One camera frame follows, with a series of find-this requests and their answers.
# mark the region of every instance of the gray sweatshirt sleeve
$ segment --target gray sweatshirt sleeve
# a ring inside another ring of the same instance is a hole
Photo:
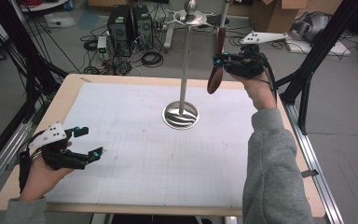
[[[279,109],[252,116],[248,170],[243,189],[243,223],[313,223],[296,165],[296,144]]]
[[[10,199],[3,224],[46,223],[45,209],[46,198],[33,202],[19,202],[18,199]]]

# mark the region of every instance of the human hand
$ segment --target human hand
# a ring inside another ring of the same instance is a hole
[[[277,107],[265,72],[254,78],[238,77],[232,74],[231,76],[243,84],[258,111]]]
[[[74,169],[61,168],[53,170],[45,164],[41,156],[32,161],[31,170],[28,174],[27,183],[19,197],[21,202],[29,202],[41,199],[46,193],[54,189],[58,182]]]

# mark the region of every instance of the grid paper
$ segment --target grid paper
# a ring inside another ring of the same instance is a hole
[[[244,90],[187,88],[200,112],[188,130],[162,120],[178,87],[85,83],[63,124],[89,127],[74,152],[105,149],[48,194],[55,203],[241,207],[255,109]]]

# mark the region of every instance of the table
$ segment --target table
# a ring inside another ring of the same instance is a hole
[[[74,103],[77,93],[85,82],[116,83],[127,85],[152,85],[152,86],[180,86],[180,79],[155,78],[155,77],[107,77],[93,75],[70,75],[62,83],[57,95],[41,120],[36,132],[45,130],[55,121],[63,122]],[[206,88],[206,80],[193,80],[187,82],[188,87]],[[224,89],[243,89],[238,82],[224,81],[221,84]],[[292,130],[289,120],[279,101],[285,128]],[[297,153],[297,164],[301,171],[308,170],[308,166],[302,156],[301,150]],[[7,200],[19,196],[18,185],[19,168],[15,167],[6,184],[0,192],[0,210],[7,209]],[[317,189],[310,177],[304,179],[305,191],[310,202],[314,217],[323,217],[324,207]],[[131,213],[131,214],[159,214],[159,215],[187,215],[187,216],[220,216],[240,217],[240,208],[230,207],[191,207],[191,206],[146,206],[146,205],[120,205],[120,204],[84,204],[84,203],[48,203],[47,211],[60,212],[92,212],[92,213]]]

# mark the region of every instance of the wrist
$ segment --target wrist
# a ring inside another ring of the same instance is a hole
[[[34,191],[34,190],[28,190],[27,188],[24,188],[22,191],[19,202],[31,202],[42,199],[44,196],[43,193]]]
[[[253,104],[258,111],[277,107],[275,98],[269,88],[246,90],[248,92],[249,97],[253,100]]]

